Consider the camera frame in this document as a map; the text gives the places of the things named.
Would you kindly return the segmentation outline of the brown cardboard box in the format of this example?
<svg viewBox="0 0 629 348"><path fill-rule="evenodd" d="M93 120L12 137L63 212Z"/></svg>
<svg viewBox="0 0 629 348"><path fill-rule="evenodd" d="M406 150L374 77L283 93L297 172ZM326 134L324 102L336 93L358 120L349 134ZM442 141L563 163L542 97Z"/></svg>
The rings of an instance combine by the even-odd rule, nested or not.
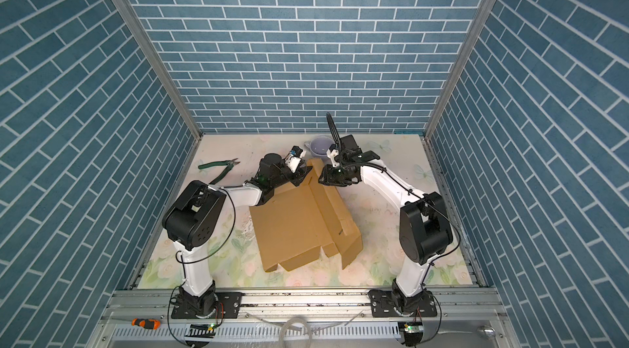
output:
<svg viewBox="0 0 629 348"><path fill-rule="evenodd" d="M363 250L361 232L337 188L319 183L324 162L310 159L299 186L284 184L264 205L250 207L263 270L292 271L339 255L342 268Z"/></svg>

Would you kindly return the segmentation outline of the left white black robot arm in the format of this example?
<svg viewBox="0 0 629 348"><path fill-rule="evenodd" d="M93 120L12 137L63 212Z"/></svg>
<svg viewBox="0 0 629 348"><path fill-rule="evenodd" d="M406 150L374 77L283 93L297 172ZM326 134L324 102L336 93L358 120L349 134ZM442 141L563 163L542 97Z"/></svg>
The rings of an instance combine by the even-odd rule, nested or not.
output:
<svg viewBox="0 0 629 348"><path fill-rule="evenodd" d="M258 207L275 195L275 189L291 183L299 186L312 168L306 164L306 152L298 146L286 156L268 153L256 174L240 185L221 186L224 176L239 164L236 159L213 161L202 169L224 166L223 172L208 184L191 181L166 212L162 226L175 244L176 261L183 266L183 283L177 298L193 316L206 318L219 309L216 283L207 260L207 243L213 235L224 206Z"/></svg>

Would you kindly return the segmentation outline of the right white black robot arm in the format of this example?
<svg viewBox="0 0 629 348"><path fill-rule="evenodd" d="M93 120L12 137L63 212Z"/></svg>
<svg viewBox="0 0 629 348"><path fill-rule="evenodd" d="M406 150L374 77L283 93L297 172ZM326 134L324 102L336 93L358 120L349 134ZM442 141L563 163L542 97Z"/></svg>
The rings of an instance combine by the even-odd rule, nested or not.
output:
<svg viewBox="0 0 629 348"><path fill-rule="evenodd" d="M353 136L334 133L333 140L327 151L330 163L319 183L335 187L367 184L399 208L399 241L406 259L392 283L390 297L399 314L410 315L419 310L421 302L431 300L425 285L429 269L447 254L455 238L443 197L407 184L376 153L362 151Z"/></svg>

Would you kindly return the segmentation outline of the lavender ceramic cup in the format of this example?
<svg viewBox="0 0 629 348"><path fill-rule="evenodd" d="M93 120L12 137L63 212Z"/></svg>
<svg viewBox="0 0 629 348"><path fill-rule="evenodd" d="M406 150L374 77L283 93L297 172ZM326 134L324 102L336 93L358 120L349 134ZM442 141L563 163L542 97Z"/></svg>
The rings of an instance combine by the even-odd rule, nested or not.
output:
<svg viewBox="0 0 629 348"><path fill-rule="evenodd" d="M306 149L310 152L313 158L326 159L329 148L334 144L334 141L328 136L317 136L304 143Z"/></svg>

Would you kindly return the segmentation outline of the clear plastic tube loop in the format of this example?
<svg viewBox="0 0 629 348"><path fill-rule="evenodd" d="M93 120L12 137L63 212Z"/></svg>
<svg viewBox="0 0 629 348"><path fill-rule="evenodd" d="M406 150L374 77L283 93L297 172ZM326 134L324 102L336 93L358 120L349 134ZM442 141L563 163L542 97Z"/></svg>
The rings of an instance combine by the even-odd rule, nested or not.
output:
<svg viewBox="0 0 629 348"><path fill-rule="evenodd" d="M299 316L290 318L282 325L278 334L278 346L281 348L287 348L288 338L296 336L306 338L304 348L311 348L313 342L313 330L307 320Z"/></svg>

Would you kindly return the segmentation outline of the orange black screwdriver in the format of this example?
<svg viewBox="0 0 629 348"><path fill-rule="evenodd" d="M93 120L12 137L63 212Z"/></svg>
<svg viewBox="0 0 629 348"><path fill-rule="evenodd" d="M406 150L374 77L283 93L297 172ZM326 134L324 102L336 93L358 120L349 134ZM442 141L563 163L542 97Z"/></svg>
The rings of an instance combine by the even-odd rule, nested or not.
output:
<svg viewBox="0 0 629 348"><path fill-rule="evenodd" d="M161 322L153 319L134 319L132 325L147 330L157 330L160 328Z"/></svg>

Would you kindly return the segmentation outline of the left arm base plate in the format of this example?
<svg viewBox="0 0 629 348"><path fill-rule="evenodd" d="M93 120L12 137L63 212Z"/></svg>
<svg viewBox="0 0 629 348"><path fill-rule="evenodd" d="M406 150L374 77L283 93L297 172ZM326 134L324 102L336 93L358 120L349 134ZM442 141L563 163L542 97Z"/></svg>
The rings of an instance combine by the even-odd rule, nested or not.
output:
<svg viewBox="0 0 629 348"><path fill-rule="evenodd" d="M175 320L236 319L241 304L241 292L209 292L195 297L180 291L170 301L170 317Z"/></svg>

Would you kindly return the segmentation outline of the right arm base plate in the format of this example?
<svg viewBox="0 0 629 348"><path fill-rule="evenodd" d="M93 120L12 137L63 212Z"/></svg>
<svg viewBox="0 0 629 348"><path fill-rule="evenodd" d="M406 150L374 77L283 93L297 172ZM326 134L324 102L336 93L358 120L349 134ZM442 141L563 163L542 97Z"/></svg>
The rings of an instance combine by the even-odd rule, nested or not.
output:
<svg viewBox="0 0 629 348"><path fill-rule="evenodd" d="M436 302L429 290L405 297L399 290L371 289L368 298L374 318L437 316Z"/></svg>

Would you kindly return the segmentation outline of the aluminium mounting rail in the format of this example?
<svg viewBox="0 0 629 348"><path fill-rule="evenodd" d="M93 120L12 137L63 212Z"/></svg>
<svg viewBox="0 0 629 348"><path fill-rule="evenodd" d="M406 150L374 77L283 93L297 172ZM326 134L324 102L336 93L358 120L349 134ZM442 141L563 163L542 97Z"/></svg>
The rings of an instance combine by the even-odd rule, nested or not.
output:
<svg viewBox="0 0 629 348"><path fill-rule="evenodd" d="M304 315L314 320L345 320L360 315L367 320L393 320L388 289L358 288L227 288L217 291L215 310L197 316L191 305L171 290L117 291L102 316L103 321L151 318L165 320L283 320ZM496 289L488 287L431 287L414 307L422 320L500 320L506 310Z"/></svg>

